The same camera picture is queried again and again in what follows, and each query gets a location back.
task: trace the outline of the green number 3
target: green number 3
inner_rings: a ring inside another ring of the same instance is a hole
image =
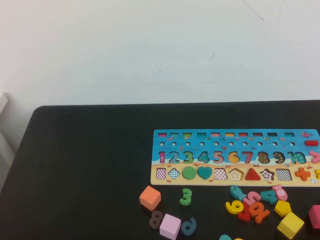
[[[180,204],[183,206],[188,206],[191,204],[192,191],[188,188],[184,188],[183,197],[180,198]]]

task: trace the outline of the black table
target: black table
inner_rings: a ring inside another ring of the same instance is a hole
[[[36,109],[0,195],[0,238],[165,239],[149,226],[139,202],[150,184],[155,129],[317,129],[320,101],[44,106]],[[229,187],[190,186],[192,203],[180,206],[182,186],[154,186],[159,209],[183,222],[194,217],[188,239],[286,240],[274,205],[261,225],[240,222],[225,209]],[[264,187],[241,187],[244,192]],[[320,189],[287,187],[292,211],[305,221],[294,240],[320,239],[308,211]],[[187,239],[180,232],[177,239]]]

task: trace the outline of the yellow shape piece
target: yellow shape piece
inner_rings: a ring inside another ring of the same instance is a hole
[[[288,213],[291,212],[290,203],[287,201],[279,200],[274,208],[274,211],[280,215],[280,217],[285,217]]]
[[[238,214],[244,210],[244,204],[238,200],[234,200],[232,205],[230,205],[229,202],[226,202],[225,208],[231,214]]]
[[[284,219],[282,219],[277,229],[288,239],[292,239],[301,229],[304,223],[304,221],[302,221],[291,211],[284,217]]]

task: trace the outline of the number puzzle board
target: number puzzle board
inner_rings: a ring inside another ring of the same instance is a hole
[[[319,187],[319,142],[315,129],[155,130],[151,184]]]

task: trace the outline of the star shaped slot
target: star shaped slot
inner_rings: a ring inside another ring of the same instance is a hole
[[[260,172],[263,177],[263,180],[274,180],[275,173],[270,171],[269,169],[265,168],[263,171]]]

